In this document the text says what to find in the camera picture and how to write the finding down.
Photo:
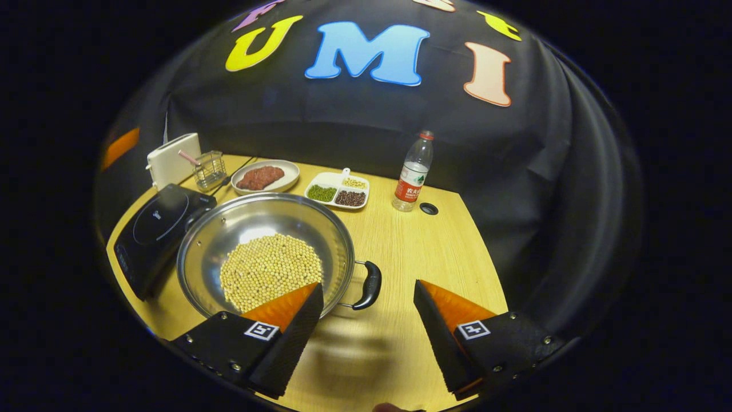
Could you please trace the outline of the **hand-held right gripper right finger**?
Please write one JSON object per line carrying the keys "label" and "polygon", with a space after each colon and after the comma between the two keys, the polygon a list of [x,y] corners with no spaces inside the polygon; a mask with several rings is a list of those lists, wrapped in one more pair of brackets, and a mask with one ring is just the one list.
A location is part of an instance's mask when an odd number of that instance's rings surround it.
{"label": "hand-held right gripper right finger", "polygon": [[525,380],[567,344],[519,311],[501,315],[426,280],[413,303],[447,390],[462,401]]}

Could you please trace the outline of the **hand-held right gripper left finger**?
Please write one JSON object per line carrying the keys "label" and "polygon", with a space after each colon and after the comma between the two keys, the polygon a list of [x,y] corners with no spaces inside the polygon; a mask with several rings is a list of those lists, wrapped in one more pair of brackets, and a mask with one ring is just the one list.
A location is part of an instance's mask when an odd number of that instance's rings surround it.
{"label": "hand-held right gripper left finger", "polygon": [[323,308],[323,285],[314,282],[243,315],[219,311],[170,346],[231,385],[278,399]]}

